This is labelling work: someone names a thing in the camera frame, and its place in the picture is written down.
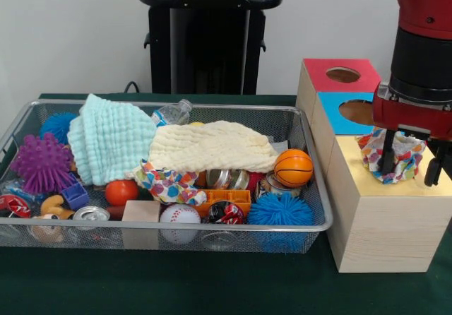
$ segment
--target white baseball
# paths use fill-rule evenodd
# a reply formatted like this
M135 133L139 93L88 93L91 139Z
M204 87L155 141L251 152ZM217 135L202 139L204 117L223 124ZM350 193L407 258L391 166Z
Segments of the white baseball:
M201 223L198 212L186 204L175 203L170 205L160 216L160 222ZM160 230L162 236L173 244L188 244L194 240L198 230Z

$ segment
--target plastic water bottle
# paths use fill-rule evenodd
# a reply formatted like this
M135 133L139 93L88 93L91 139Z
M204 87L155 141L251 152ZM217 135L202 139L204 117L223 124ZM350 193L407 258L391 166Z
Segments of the plastic water bottle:
M165 105L159 110L155 110L151 119L156 126L166 126L167 124L178 124L181 126L189 123L192 107L188 100L180 100L179 103Z

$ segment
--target toy basketball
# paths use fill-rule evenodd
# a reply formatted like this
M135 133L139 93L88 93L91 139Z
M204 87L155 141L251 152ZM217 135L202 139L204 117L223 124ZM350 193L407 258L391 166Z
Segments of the toy basketball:
M304 151L289 149L279 155L275 164L275 177L285 186L298 188L312 177L314 166Z

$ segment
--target metal tray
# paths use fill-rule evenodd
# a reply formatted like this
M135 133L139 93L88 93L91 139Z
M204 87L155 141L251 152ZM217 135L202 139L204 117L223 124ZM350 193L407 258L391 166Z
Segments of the metal tray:
M9 165L26 135L39 134L41 125L54 113L78 113L83 103L82 100L37 100L24 106L0 139L0 149L3 150L0 157L0 183L16 177ZM166 103L132 104L147 114L152 114ZM294 107L246 105L194 105L191 112L191 121L207 123L221 119L239 122L259 133L272 136L275 142L288 140L291 148L308 152L314 163L314 176L302 190L300 197L313 210L314 225L212 225L0 218L0 246L306 253L319 232L331 226L333 216L305 114ZM86 188L90 195L90 205L103 208L107 206L103 192ZM87 225L95 229L80 231L80 227ZM33 226L61 231L59 239L63 240L38 241L30 234ZM166 240L168 235L183 240L172 243Z

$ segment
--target orange ball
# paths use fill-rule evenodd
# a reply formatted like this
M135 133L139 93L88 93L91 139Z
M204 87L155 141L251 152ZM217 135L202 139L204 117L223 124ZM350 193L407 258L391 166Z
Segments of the orange ball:
M121 179L110 182L105 189L105 196L112 206L125 206L127 201L136 200L140 191L135 181Z
M275 177L289 188L298 188L312 177L314 166L304 151L289 149L278 156L275 164Z

